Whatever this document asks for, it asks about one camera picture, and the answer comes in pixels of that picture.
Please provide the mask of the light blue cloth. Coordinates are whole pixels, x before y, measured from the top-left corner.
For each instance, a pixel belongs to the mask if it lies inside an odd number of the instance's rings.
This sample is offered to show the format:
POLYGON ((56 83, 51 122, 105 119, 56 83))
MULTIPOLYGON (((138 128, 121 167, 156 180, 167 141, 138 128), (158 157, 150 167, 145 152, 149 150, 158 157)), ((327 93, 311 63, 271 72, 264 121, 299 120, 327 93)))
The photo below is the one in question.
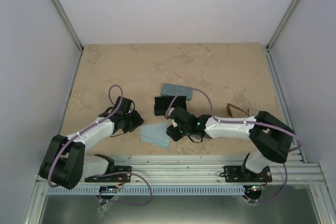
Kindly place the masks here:
POLYGON ((167 123, 149 124, 140 127, 141 141, 162 148, 170 147, 170 138, 166 133, 167 123))

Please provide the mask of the black glasses case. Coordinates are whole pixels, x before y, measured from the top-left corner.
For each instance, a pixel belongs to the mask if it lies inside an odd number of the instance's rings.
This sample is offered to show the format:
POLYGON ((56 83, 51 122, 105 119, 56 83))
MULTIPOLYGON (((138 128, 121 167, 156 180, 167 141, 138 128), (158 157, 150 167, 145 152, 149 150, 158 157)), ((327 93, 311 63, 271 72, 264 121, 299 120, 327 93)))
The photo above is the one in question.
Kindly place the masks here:
MULTIPOLYGON (((164 116, 167 109, 171 105, 174 96, 163 96, 154 98, 154 115, 164 116)), ((186 96, 178 96, 171 105, 172 108, 181 107, 186 109, 186 96)))

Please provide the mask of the blue-grey glasses case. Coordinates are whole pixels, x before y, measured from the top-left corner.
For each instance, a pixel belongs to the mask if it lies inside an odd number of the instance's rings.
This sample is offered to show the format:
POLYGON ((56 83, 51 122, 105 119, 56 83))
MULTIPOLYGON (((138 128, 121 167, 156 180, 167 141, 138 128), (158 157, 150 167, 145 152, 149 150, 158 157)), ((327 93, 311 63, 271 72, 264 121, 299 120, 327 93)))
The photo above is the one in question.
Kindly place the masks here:
POLYGON ((186 96, 186 100, 190 101, 193 96, 193 90, 191 87, 187 87, 187 86, 164 83, 162 84, 160 95, 161 96, 173 96, 173 97, 177 95, 184 95, 186 96))

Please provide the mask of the brown frame sunglasses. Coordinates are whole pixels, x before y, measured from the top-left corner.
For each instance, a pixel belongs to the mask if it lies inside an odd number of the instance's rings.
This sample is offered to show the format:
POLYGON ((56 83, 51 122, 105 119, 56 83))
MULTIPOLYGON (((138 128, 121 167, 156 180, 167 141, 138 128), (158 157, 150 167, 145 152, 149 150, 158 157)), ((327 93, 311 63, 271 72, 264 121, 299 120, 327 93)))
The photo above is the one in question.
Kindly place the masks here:
POLYGON ((226 109, 227 109, 227 113, 228 115, 233 118, 233 113, 232 113, 232 109, 235 109, 237 111, 240 111, 240 112, 243 112, 245 115, 249 116, 249 109, 247 109, 246 111, 231 104, 231 103, 227 103, 227 106, 226 106, 226 109))

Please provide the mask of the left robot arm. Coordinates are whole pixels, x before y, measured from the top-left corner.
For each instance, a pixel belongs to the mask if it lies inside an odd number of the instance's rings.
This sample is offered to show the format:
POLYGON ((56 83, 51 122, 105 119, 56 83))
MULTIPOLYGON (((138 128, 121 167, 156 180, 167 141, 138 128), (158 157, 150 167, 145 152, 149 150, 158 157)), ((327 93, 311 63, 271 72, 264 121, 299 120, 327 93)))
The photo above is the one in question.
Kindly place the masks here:
POLYGON ((130 133, 143 123, 134 101, 118 97, 115 106, 107 108, 87 128, 68 136, 55 135, 40 166, 39 176, 48 180, 50 187, 66 189, 73 189, 85 179, 112 180, 115 172, 122 171, 116 168, 114 159, 103 154, 87 156, 86 152, 117 131, 130 133))

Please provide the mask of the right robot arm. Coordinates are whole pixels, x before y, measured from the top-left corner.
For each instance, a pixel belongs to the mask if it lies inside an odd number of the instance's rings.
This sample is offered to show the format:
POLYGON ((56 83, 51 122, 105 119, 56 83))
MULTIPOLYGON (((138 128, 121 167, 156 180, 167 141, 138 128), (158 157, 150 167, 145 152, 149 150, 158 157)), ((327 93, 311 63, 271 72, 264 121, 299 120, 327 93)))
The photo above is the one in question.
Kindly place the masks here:
POLYGON ((216 118, 210 114, 196 117, 176 107, 169 109, 165 117, 172 121, 166 133, 175 142, 185 136, 194 143, 231 137, 249 140, 255 145, 256 150, 248 153, 240 166, 224 168, 227 182, 255 182, 258 177, 266 177, 271 163, 286 163, 294 134, 290 127, 266 111, 247 118, 216 118))

